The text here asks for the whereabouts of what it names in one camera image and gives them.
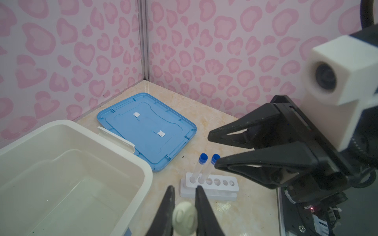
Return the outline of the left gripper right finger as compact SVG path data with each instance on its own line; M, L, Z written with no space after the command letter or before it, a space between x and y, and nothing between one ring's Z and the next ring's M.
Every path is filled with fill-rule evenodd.
M195 191L195 207L197 210L197 236L225 236L202 186Z

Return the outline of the blue capped test tube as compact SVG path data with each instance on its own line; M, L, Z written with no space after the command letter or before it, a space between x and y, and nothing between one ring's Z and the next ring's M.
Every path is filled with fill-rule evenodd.
M220 155L219 154L214 154L210 160L210 163L208 163L204 169L204 171L202 172L201 174L201 177L199 178L198 182L200 184L204 184L208 177L210 176L211 172L213 171L214 169L214 166L217 162L217 160L220 159Z
M205 153L202 153L200 156L199 156L199 159L198 159L198 162L195 166L195 169L193 171L193 174L192 176L190 177L190 182L191 183L196 183L200 173L201 173L201 170L204 166L204 164L207 162L208 160L208 155L205 154Z

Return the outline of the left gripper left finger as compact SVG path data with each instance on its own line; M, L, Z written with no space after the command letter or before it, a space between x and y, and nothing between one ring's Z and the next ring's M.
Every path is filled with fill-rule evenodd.
M170 185L145 236L173 236L172 219L174 208L175 188Z

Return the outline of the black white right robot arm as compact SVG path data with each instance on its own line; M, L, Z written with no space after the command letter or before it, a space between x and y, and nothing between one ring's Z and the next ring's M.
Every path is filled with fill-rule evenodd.
M377 25L313 48L301 79L300 106L276 95L208 140L247 149L215 167L277 191L282 236L331 236L378 168Z

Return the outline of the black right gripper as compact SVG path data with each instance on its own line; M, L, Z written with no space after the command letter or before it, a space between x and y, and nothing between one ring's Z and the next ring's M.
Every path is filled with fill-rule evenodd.
M312 204L354 184L351 161L286 95L276 95L271 103L210 131L208 141L251 149L269 131L272 147L220 158L215 168L268 189L285 186L296 203Z

